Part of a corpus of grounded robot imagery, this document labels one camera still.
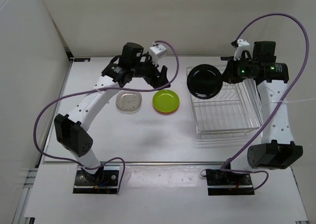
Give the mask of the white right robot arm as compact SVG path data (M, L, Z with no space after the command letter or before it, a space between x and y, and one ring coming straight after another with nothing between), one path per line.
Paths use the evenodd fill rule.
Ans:
M303 155L303 148L296 145L291 132L286 96L292 89L288 67L278 63L275 56L276 43L254 43L253 53L245 40L233 42L236 48L228 60L223 79L229 84L254 80L261 99L263 125L254 135L261 136L260 144L253 145L254 138L220 168L222 180L235 183L239 173L256 173L260 169L283 170Z

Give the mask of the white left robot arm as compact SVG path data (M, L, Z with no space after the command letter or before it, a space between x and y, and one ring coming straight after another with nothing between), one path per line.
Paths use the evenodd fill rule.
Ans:
M120 55L113 57L103 69L99 79L83 100L69 113L54 119L56 139L68 150L86 172L92 184L102 182L101 162L92 150L93 139L88 130L103 107L134 78L142 78L151 86L150 92L170 87L167 67L158 61L166 55L165 43L155 41L147 52L136 43L128 42Z

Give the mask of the lime green plastic plate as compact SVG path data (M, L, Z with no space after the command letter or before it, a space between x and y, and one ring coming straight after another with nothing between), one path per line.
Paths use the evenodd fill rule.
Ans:
M180 105L178 94L172 90L160 90L152 99L153 107L163 112L170 112Z

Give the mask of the black plastic plate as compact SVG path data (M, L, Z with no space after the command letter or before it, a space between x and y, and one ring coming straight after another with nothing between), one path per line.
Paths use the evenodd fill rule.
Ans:
M223 85L220 71L210 64L194 67L187 76L187 88L191 95L199 99L214 98Z

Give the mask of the orange plastic plate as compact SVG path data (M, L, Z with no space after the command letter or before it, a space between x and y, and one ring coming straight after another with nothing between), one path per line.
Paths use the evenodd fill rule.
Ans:
M170 111L170 112L163 112L163 111L160 111L160 110L156 109L155 107L154 107L154 109L155 109L155 111L158 114L164 115L164 116L168 116L168 115L171 115L171 114L174 114L175 112L177 112L177 110L179 109L179 106L176 109L174 109L173 111Z

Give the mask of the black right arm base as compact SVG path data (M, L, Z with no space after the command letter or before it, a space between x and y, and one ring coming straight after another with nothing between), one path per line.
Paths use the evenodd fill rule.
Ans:
M208 196L254 195L250 174L203 169L200 176L206 178Z

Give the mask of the smoky grey glass plate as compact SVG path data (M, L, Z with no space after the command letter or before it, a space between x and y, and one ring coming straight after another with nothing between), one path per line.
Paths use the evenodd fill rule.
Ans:
M141 105L142 95L140 92L123 90L116 96L116 108L120 113L134 114L140 110Z

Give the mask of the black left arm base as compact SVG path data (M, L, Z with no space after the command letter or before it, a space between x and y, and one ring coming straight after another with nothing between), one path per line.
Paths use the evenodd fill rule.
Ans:
M119 187L119 167L104 167L95 174L78 168L74 180L74 194L117 194Z

